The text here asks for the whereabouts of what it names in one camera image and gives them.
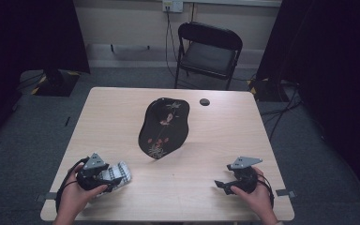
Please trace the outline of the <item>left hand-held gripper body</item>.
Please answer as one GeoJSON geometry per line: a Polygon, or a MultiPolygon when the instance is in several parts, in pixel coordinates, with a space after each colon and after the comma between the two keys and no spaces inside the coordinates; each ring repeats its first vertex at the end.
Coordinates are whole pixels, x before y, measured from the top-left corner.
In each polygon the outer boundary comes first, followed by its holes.
{"type": "Polygon", "coordinates": [[[77,173],[77,181],[81,188],[91,190],[104,185],[103,180],[98,178],[104,167],[107,168],[109,165],[97,153],[89,157],[77,173]]]}

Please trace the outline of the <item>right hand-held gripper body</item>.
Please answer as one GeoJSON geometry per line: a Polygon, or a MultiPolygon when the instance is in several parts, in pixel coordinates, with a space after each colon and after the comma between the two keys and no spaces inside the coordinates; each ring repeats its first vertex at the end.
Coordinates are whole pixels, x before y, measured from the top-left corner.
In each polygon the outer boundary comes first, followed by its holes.
{"type": "Polygon", "coordinates": [[[252,166],[262,161],[261,158],[238,157],[232,164],[228,164],[227,169],[233,172],[236,180],[227,183],[227,189],[230,189],[231,186],[236,186],[246,193],[253,192],[258,183],[258,174],[252,166]]]}

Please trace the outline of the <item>white checkered cloth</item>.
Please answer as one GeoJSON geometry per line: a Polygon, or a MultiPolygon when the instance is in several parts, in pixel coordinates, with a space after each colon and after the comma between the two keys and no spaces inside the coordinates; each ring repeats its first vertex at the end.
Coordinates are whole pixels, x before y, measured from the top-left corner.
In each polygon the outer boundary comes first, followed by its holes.
{"type": "Polygon", "coordinates": [[[104,180],[111,181],[111,180],[113,180],[115,178],[119,178],[119,177],[122,178],[122,182],[114,190],[117,190],[117,189],[125,186],[131,180],[131,172],[130,172],[130,170],[128,168],[128,165],[126,164],[125,161],[120,161],[120,162],[116,163],[115,165],[110,166],[107,173],[100,174],[98,176],[98,178],[103,180],[103,181],[104,180]]]}

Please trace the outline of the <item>black floral pouch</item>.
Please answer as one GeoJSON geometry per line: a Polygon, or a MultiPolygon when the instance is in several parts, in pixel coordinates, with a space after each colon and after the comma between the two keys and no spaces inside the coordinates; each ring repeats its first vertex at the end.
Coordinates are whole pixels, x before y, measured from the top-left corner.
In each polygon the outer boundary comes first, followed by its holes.
{"type": "Polygon", "coordinates": [[[160,159],[182,146],[188,136],[189,104],[161,97],[146,109],[138,144],[150,158],[160,159]]]}

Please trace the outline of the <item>person's right hand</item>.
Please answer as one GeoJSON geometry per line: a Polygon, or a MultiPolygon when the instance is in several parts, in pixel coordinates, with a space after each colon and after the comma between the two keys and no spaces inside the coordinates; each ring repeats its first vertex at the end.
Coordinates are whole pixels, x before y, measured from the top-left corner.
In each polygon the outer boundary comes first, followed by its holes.
{"type": "Polygon", "coordinates": [[[246,193],[235,186],[232,186],[231,189],[235,195],[237,195],[249,206],[249,208],[259,217],[260,220],[277,218],[271,205],[269,190],[264,185],[265,181],[263,179],[263,172],[257,167],[254,167],[254,170],[257,172],[258,178],[261,182],[257,184],[252,193],[246,193]]]}

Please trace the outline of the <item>person's left hand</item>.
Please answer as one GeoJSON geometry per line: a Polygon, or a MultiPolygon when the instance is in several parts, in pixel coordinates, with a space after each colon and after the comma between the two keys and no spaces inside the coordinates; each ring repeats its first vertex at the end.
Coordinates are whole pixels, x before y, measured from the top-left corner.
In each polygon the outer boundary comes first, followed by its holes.
{"type": "Polygon", "coordinates": [[[69,178],[62,192],[56,218],[64,216],[76,218],[92,199],[107,188],[106,185],[101,185],[91,190],[81,188],[77,182],[76,174],[82,166],[82,164],[77,165],[69,174],[69,178]]]}

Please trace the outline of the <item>grey tape strip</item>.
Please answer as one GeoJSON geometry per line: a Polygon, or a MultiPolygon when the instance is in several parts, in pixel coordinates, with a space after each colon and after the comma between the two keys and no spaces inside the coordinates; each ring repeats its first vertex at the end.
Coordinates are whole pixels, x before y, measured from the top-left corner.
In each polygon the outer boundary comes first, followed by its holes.
{"type": "Polygon", "coordinates": [[[56,192],[48,192],[44,194],[38,194],[36,196],[36,201],[40,203],[45,203],[47,200],[55,200],[57,197],[56,192]]]}
{"type": "Polygon", "coordinates": [[[288,196],[289,198],[295,198],[297,196],[295,191],[288,189],[277,189],[276,194],[278,196],[288,196]]]}

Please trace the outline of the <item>black stand base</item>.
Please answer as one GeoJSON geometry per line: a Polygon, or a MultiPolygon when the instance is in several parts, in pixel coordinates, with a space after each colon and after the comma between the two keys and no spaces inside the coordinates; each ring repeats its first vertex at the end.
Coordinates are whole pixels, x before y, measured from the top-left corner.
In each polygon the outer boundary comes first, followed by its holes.
{"type": "Polygon", "coordinates": [[[35,96],[69,97],[80,73],[60,69],[44,69],[43,76],[33,89],[35,96]]]}
{"type": "Polygon", "coordinates": [[[256,101],[260,102],[288,102],[289,98],[280,84],[274,84],[265,79],[262,81],[248,80],[249,92],[256,101]]]}

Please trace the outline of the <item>black folding chair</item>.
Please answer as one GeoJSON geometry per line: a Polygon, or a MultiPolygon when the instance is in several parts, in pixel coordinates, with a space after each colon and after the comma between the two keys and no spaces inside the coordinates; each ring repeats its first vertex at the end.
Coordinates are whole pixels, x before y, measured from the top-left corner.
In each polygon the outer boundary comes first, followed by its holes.
{"type": "Polygon", "coordinates": [[[179,49],[174,87],[180,70],[226,81],[228,90],[233,79],[242,39],[232,30],[201,22],[185,22],[178,28],[179,49]]]}

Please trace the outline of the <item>dark curtain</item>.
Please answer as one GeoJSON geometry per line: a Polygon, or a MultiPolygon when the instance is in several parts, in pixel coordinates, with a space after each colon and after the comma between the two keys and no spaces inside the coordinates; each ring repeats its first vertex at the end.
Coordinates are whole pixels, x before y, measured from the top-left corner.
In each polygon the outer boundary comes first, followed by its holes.
{"type": "Polygon", "coordinates": [[[360,0],[281,0],[257,77],[298,83],[360,181],[360,0]]]}
{"type": "Polygon", "coordinates": [[[74,0],[0,0],[0,126],[39,69],[90,71],[74,0]]]}

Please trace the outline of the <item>white wall socket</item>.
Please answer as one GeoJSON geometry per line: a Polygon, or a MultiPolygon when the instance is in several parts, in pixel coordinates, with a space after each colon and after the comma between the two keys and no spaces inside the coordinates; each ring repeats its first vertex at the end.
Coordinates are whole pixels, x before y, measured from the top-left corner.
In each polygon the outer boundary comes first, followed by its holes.
{"type": "Polygon", "coordinates": [[[182,13],[184,9],[184,3],[180,0],[162,0],[162,11],[182,13]]]}

